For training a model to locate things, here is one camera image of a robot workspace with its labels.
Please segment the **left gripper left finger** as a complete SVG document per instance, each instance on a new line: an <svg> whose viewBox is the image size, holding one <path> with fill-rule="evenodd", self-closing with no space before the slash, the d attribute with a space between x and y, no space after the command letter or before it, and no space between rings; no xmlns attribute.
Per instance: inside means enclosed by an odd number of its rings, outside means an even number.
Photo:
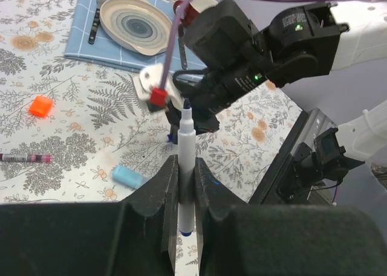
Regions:
<svg viewBox="0 0 387 276"><path fill-rule="evenodd" d="M178 161L119 202L1 205L2 275L174 275Z"/></svg>

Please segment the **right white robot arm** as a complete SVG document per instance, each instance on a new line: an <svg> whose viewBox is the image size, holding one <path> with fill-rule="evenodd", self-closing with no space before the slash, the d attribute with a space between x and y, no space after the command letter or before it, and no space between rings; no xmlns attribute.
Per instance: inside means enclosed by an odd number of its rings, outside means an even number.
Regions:
<svg viewBox="0 0 387 276"><path fill-rule="evenodd" d="M216 115L266 81L281 88L386 57L386 2L317 2L288 8L262 30L233 0L209 7L183 42L204 64L194 84L171 78L188 98L198 133L216 132Z"/></svg>

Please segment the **blue marker cap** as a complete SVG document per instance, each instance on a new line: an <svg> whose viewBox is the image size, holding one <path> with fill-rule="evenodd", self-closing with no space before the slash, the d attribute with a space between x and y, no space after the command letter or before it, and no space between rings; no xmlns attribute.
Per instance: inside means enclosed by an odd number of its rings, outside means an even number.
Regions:
<svg viewBox="0 0 387 276"><path fill-rule="evenodd" d="M178 143L178 139L177 139L177 136L173 135L173 134L168 134L167 135L167 141L169 143L173 143L173 144L177 144Z"/></svg>

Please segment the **white blue marker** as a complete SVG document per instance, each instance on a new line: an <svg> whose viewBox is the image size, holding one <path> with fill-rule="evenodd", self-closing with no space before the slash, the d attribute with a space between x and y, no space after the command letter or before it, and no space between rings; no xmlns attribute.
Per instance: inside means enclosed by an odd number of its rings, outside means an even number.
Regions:
<svg viewBox="0 0 387 276"><path fill-rule="evenodd" d="M178 229L185 237L190 236L194 230L195 140L192 108L189 99L185 98L178 130Z"/></svg>

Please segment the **light blue highlighter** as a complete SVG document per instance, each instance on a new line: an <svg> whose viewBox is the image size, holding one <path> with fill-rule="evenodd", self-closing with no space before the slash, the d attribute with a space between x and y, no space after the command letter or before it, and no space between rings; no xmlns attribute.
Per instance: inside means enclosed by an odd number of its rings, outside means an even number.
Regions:
<svg viewBox="0 0 387 276"><path fill-rule="evenodd" d="M112 179L127 187L138 189L148 182L148 178L131 170L130 168L118 165L112 173Z"/></svg>

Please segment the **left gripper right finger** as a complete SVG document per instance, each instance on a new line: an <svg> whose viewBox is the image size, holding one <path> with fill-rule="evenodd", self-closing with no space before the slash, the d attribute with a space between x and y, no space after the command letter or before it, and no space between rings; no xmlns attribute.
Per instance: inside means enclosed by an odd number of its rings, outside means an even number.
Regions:
<svg viewBox="0 0 387 276"><path fill-rule="evenodd" d="M248 204L195 165L200 275L385 275L386 245L360 210Z"/></svg>

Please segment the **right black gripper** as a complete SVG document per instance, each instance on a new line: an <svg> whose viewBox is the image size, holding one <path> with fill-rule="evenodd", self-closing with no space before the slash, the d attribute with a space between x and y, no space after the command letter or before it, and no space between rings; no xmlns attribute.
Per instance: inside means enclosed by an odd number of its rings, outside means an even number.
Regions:
<svg viewBox="0 0 387 276"><path fill-rule="evenodd" d="M166 118L171 125L169 134L177 136L180 126L181 112L173 107L173 104L169 102L167 104ZM210 117L204 117L198 114L198 112L192 111L192 119L194 122L194 128L197 135L204 133L214 133L219 130L220 122L216 119L215 115Z"/></svg>

